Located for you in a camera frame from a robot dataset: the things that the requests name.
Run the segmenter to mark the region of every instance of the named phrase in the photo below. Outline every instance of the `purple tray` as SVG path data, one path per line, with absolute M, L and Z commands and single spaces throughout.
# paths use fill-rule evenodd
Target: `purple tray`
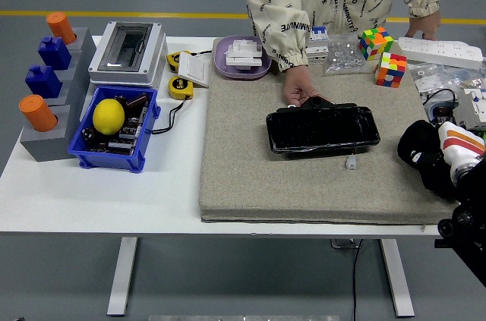
M 219 73 L 225 77 L 232 78 L 233 80 L 257 80 L 268 72 L 270 65 L 272 64 L 272 58 L 268 56 L 267 52 L 265 52 L 265 49 L 263 48 L 263 54 L 261 57 L 262 65 L 260 67 L 251 67 L 251 69 L 248 71 L 241 71 L 235 66 L 226 65 L 226 52 L 228 51 L 228 47 L 233 44 L 235 40 L 243 39 L 253 40 L 254 42 L 257 42 L 257 44 L 261 45 L 260 38 L 257 38 L 256 36 L 233 35 L 222 38 L 216 45 L 216 49 L 214 51 L 214 65 Z

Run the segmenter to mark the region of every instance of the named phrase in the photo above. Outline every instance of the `yellow floor line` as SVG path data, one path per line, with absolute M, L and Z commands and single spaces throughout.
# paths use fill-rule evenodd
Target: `yellow floor line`
M 0 10 L 0 16 L 47 16 L 53 11 Z M 171 19 L 248 19 L 246 14 L 196 13 L 196 12 L 130 12 L 130 11 L 63 11 L 69 17 L 147 17 Z M 389 23 L 408 23 L 407 17 L 388 17 Z M 442 24 L 486 25 L 486 19 L 443 18 Z

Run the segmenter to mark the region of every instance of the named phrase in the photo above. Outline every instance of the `black cable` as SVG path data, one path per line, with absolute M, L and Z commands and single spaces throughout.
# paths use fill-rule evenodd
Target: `black cable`
M 182 103 L 179 106 L 174 107 L 172 110 L 170 110 L 170 112 L 169 112 L 169 126 L 168 127 L 165 127 L 163 129 L 152 130 L 152 134 L 153 135 L 163 134 L 163 133 L 166 133 L 167 131 L 169 131 L 170 129 L 172 129 L 172 127 L 174 126 L 174 122 L 175 122 L 175 114 L 177 113 L 177 111 L 182 109 L 184 102 L 186 102 L 188 99 L 190 99 L 190 97 L 186 96 L 184 98 L 184 101 L 182 101 Z
M 355 255 L 355 264 L 352 267 L 352 299 L 353 299 L 353 311 L 352 311 L 352 319 L 356 321 L 356 263 L 358 262 L 358 255 L 359 251 L 361 249 L 361 243 L 363 242 L 363 239 L 359 241 L 358 244 L 358 251 L 356 251 Z
M 439 92 L 443 92 L 443 91 L 449 91 L 453 94 L 453 104 L 455 105 L 456 104 L 456 93 L 454 91 L 452 91 L 450 88 L 441 88 L 440 90 L 432 93 L 430 96 L 427 95 L 427 99 L 424 101 L 424 103 L 422 103 L 422 105 L 425 105 L 427 102 L 429 102 L 431 100 L 432 97 L 437 95 Z
M 201 55 L 201 54 L 208 54 L 208 53 L 212 53 L 212 52 L 213 52 L 212 50 L 205 50 L 204 52 L 191 53 L 191 55 L 195 56 L 195 55 Z
M 432 97 L 437 95 L 439 92 L 443 92 L 443 91 L 449 91 L 453 94 L 453 107 L 451 108 L 450 113 L 449 113 L 449 117 L 447 118 L 447 120 L 450 121 L 450 119 L 453 117 L 453 110 L 456 107 L 456 93 L 454 91 L 452 91 L 450 88 L 441 88 L 440 90 L 432 93 L 430 96 L 427 95 L 427 99 L 424 101 L 424 103 L 422 105 L 425 105 L 427 102 L 429 102 L 431 100 Z

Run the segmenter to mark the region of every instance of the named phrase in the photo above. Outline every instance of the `hand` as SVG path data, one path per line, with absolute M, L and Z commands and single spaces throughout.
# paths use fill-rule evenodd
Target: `hand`
M 299 107 L 309 97 L 319 96 L 312 86 L 311 72 L 307 65 L 299 65 L 286 71 L 286 80 L 283 84 L 283 98 L 288 105 Z
M 413 38 L 415 33 L 421 31 L 422 39 L 437 40 L 435 33 L 440 26 L 440 12 L 435 11 L 433 14 L 424 17 L 410 17 L 410 28 L 405 34 L 408 38 Z

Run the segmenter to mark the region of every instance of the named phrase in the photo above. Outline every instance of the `gray floor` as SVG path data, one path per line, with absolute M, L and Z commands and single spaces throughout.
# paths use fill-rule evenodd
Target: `gray floor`
M 245 13 L 245 0 L 0 0 L 2 11 L 145 11 Z M 484 0 L 442 0 L 443 17 L 485 19 Z M 397 0 L 391 16 L 406 16 Z M 18 102 L 25 75 L 41 63 L 45 16 L 0 15 L 0 173 L 21 131 Z M 110 17 L 70 17 L 72 26 L 101 35 Z M 131 19 L 151 21 L 151 19 Z M 248 20 L 163 19 L 170 36 L 251 33 Z M 405 24 L 389 24 L 392 36 Z M 486 26 L 443 25 L 440 39 L 486 51 Z M 106 319 L 119 238 L 81 235 L 0 235 L 0 321 Z M 395 319 L 377 241 L 358 261 L 358 319 Z M 486 289 L 451 250 L 430 239 L 400 239 L 415 319 L 483 320 Z M 328 240 L 144 238 L 138 247 L 126 320 L 156 314 L 337 315 L 352 319 L 354 252 Z

